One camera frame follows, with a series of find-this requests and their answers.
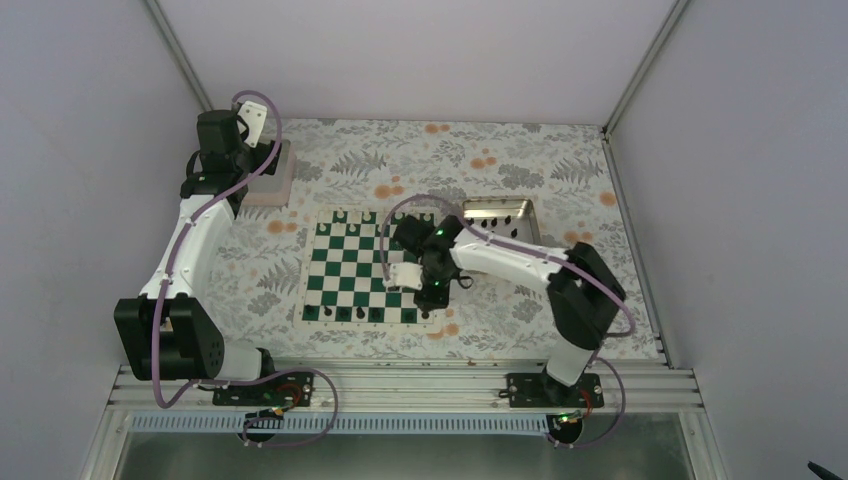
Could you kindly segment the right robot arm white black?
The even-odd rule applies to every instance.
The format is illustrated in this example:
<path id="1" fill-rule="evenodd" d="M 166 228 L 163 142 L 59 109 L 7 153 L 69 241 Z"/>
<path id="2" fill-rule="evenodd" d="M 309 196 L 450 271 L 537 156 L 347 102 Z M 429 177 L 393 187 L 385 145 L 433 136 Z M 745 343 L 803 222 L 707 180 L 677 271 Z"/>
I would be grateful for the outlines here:
<path id="1" fill-rule="evenodd" d="M 579 242 L 569 250 L 529 244 L 487 232 L 456 215 L 439 224 L 405 216 L 392 239 L 412 262 L 384 267 L 389 289 L 411 289 L 426 313 L 447 308 L 450 286 L 466 272 L 492 275 L 546 296 L 560 335 L 541 374 L 544 399 L 565 407 L 580 393 L 579 379 L 625 309 L 626 294 L 599 253 Z"/>

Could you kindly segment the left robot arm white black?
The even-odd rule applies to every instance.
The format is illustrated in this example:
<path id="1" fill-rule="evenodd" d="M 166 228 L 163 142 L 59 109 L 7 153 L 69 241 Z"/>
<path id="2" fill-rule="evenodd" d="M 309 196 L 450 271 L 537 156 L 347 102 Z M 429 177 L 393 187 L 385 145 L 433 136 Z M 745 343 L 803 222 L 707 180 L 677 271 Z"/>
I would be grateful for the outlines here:
<path id="1" fill-rule="evenodd" d="M 199 148 L 186 165 L 177 225 L 160 264 L 114 321 L 135 378 L 238 385 L 255 405 L 278 391 L 270 353 L 224 339 L 203 305 L 209 270 L 248 193 L 244 180 L 275 171 L 282 143 L 262 143 L 267 107 L 245 101 L 199 114 Z"/>

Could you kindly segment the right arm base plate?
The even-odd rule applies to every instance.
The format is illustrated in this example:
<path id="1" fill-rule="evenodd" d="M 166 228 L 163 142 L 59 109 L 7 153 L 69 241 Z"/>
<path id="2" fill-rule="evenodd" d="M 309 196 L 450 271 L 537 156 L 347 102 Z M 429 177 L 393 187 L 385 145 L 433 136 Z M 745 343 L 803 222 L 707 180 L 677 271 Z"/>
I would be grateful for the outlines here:
<path id="1" fill-rule="evenodd" d="M 573 386 L 564 386 L 544 372 L 510 373 L 498 397 L 511 408 L 600 408 L 605 405 L 597 374 L 584 373 Z"/>

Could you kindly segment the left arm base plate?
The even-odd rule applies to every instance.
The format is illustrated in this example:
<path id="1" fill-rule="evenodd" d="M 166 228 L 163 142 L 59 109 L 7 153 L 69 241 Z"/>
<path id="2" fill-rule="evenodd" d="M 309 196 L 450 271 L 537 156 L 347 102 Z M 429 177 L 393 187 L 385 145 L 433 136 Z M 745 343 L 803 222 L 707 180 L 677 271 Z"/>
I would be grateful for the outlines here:
<path id="1" fill-rule="evenodd" d="M 252 386 L 219 387 L 213 390 L 215 406 L 291 408 L 310 405 L 314 374 L 297 371 Z"/>

